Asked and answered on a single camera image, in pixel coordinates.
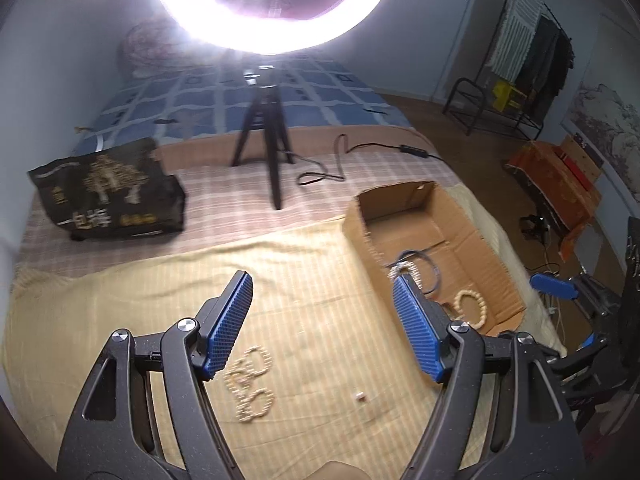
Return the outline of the black clothes rack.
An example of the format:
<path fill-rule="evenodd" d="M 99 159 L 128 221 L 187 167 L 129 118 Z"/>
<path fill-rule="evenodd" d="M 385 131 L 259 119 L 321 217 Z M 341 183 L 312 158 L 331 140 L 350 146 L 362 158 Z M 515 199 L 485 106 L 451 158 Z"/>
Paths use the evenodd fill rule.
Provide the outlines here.
<path fill-rule="evenodd" d="M 544 0 L 504 0 L 482 64 L 489 131 L 536 140 L 544 128 L 544 99 L 554 99 L 574 67 L 572 40 Z"/>

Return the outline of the pink plaid bed sheet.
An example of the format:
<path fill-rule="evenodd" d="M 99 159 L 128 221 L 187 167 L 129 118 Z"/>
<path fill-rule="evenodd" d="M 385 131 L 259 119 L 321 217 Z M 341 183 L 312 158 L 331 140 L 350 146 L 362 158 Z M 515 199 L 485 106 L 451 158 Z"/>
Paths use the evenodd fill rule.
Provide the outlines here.
<path fill-rule="evenodd" d="M 178 234 L 74 242 L 35 204 L 17 264 L 78 278 L 131 261 L 192 252 L 339 217 L 352 196 L 380 185 L 436 181 L 450 186 L 460 181 L 446 162 L 393 150 L 362 148 L 340 158 L 324 155 L 319 160 L 329 169 L 341 166 L 344 180 L 300 186 L 297 177 L 311 170 L 311 165 L 285 165 L 281 169 L 281 210 L 273 209 L 267 169 L 261 162 L 235 168 L 201 166 L 177 171 L 186 191 L 186 223 Z"/>

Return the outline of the black metal chair frame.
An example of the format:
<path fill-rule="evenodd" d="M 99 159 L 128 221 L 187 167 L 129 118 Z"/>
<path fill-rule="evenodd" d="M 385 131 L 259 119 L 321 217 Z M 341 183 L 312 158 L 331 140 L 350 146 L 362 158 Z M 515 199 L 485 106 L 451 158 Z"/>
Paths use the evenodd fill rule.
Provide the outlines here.
<path fill-rule="evenodd" d="M 442 114 L 450 116 L 467 136 L 473 132 L 490 133 L 495 129 L 485 113 L 488 111 L 485 90 L 473 79 L 460 77 L 452 86 Z"/>

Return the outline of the blue patterned quilt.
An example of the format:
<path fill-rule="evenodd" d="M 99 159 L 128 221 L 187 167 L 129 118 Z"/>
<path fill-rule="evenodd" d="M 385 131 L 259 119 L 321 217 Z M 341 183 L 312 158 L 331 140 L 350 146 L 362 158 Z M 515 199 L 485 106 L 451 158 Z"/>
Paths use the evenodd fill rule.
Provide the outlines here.
<path fill-rule="evenodd" d="M 397 107 L 343 65 L 311 50 L 274 58 L 288 127 L 410 126 Z M 143 138 L 157 144 L 203 139 L 242 129 L 254 96 L 229 63 L 163 73 L 125 84 L 73 149 L 85 155 Z"/>

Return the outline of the dark blue thin bangle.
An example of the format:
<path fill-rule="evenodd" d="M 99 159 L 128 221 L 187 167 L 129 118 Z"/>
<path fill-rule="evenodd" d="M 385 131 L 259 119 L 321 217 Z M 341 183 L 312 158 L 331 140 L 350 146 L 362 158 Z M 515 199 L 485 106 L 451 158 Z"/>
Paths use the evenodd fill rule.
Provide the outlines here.
<path fill-rule="evenodd" d="M 439 266 L 426 250 L 407 249 L 401 252 L 390 267 L 390 279 L 408 274 L 424 296 L 438 292 L 442 284 Z"/>

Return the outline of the black tripod stand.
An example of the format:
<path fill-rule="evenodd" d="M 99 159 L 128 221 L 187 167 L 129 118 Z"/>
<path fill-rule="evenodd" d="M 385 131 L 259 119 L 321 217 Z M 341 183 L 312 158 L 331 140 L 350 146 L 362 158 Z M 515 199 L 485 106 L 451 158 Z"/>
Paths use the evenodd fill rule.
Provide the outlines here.
<path fill-rule="evenodd" d="M 273 65 L 259 65 L 256 70 L 247 70 L 244 78 L 250 88 L 254 89 L 253 99 L 246 111 L 239 139 L 236 141 L 231 161 L 232 167 L 241 163 L 244 148 L 250 133 L 262 130 L 262 138 L 266 150 L 271 203 L 275 210 L 281 210 L 283 196 L 280 181 L 280 156 L 290 164 L 294 164 L 292 145 L 285 125 L 277 71 Z"/>

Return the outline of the black snack bag gold print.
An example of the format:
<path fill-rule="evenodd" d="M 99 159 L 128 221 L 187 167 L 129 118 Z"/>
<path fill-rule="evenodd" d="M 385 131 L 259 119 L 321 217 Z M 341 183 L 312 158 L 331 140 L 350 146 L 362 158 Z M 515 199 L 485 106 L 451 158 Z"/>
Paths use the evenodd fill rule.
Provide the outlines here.
<path fill-rule="evenodd" d="M 186 192 L 144 138 L 49 162 L 28 173 L 49 220 L 74 240 L 179 233 Z"/>

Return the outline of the brown cardboard box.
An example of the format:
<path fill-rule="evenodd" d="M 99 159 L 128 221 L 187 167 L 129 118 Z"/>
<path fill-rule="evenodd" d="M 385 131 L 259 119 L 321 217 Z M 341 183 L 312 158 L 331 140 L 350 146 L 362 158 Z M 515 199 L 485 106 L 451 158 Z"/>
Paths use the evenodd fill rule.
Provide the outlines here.
<path fill-rule="evenodd" d="M 433 181 L 371 188 L 349 203 L 343 232 L 389 311 L 394 310 L 390 266 L 404 250 L 420 249 L 442 274 L 439 291 L 427 298 L 452 307 L 460 290 L 478 292 L 487 304 L 480 329 L 487 335 L 514 330 L 523 321 L 526 307 L 506 265 L 448 188 Z"/>

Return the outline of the landscape wall painting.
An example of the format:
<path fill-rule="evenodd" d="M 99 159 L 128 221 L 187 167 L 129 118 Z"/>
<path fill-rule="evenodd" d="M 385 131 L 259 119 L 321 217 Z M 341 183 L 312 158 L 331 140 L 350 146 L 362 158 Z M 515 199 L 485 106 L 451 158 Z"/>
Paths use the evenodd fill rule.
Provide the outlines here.
<path fill-rule="evenodd" d="M 639 203 L 639 39 L 601 16 L 584 76 L 565 118 Z"/>

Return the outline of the yellow striped cloth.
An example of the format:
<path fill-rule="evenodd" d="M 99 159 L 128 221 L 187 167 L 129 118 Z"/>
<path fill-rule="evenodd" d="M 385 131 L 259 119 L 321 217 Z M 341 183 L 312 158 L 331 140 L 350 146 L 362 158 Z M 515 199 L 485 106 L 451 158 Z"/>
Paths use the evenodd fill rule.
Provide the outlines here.
<path fill-rule="evenodd" d="M 242 473 L 301 479 L 336 460 L 373 479 L 400 477 L 439 388 L 378 299 L 341 218 L 81 278 L 18 270 L 1 359 L 18 422 L 44 459 L 58 458 L 81 387 L 114 330 L 166 330 L 239 270 L 252 276 L 254 299 L 232 359 L 255 347 L 270 354 L 256 384 L 273 404 L 240 422 L 222 376 L 206 390 Z M 367 401 L 356 402 L 357 392 Z"/>

